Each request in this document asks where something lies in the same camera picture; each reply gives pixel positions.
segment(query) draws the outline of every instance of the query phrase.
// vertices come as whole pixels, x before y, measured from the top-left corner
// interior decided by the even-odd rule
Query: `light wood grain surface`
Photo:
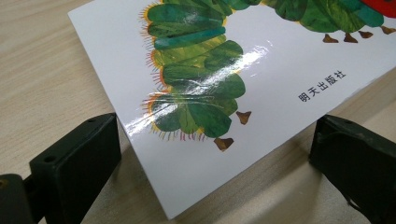
[[[87,2],[0,1],[0,174],[28,176],[38,153],[113,111],[67,17]],[[331,112],[392,141],[395,113],[395,69]],[[122,161],[83,222],[369,223],[307,163],[313,132],[311,125],[170,221],[120,132]]]

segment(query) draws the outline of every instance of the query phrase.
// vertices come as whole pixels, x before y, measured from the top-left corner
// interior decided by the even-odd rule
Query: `white book cover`
[[[69,17],[173,218],[392,69],[394,5],[95,0]]]

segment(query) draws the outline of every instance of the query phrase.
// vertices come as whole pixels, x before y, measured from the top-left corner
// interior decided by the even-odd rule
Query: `green caterpillar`
[[[142,18],[151,46],[148,64],[160,85],[146,102],[155,132],[181,140],[214,138],[221,150],[233,143],[220,139],[230,129],[230,116],[236,112],[246,124],[251,112],[237,112],[235,99],[246,91],[238,75],[244,51],[227,40],[224,23],[235,11],[260,3],[308,30],[344,31],[347,42],[355,42],[350,33],[364,25],[384,22],[381,13],[359,0],[162,0],[150,5]],[[323,41],[338,42],[328,35]]]

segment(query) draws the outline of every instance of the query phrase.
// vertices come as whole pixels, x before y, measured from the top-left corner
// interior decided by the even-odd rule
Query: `brown caterpillar foot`
[[[346,37],[344,38],[344,42],[347,42],[347,43],[358,43],[358,40],[353,38],[352,35],[350,35],[350,33],[346,33]]]
[[[361,38],[367,39],[373,36],[373,33],[370,32],[363,32],[363,31],[359,31],[359,34],[361,34]]]
[[[251,111],[248,111],[246,113],[241,113],[239,111],[236,111],[236,115],[238,116],[239,120],[241,121],[241,124],[245,125],[248,123],[248,118],[251,115]]]
[[[324,43],[338,43],[338,40],[336,40],[336,39],[334,39],[334,38],[332,38],[331,36],[329,36],[329,35],[325,35],[324,36],[324,38],[323,38],[323,42]]]
[[[384,32],[384,34],[386,34],[386,35],[390,35],[390,34],[396,32],[395,28],[388,28],[386,26],[381,26],[381,29],[382,29],[382,32]]]
[[[232,138],[225,138],[225,139],[216,138],[214,142],[221,151],[225,151],[228,147],[230,147],[230,145],[233,144],[233,139]]]

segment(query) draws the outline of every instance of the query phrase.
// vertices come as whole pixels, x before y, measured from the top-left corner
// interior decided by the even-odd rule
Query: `wooden table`
[[[85,119],[113,111],[66,14],[88,2],[0,2],[0,174],[28,176],[34,156]],[[331,114],[396,141],[396,70]],[[369,223],[307,163],[313,131],[171,221],[120,132],[122,161],[84,223]]]

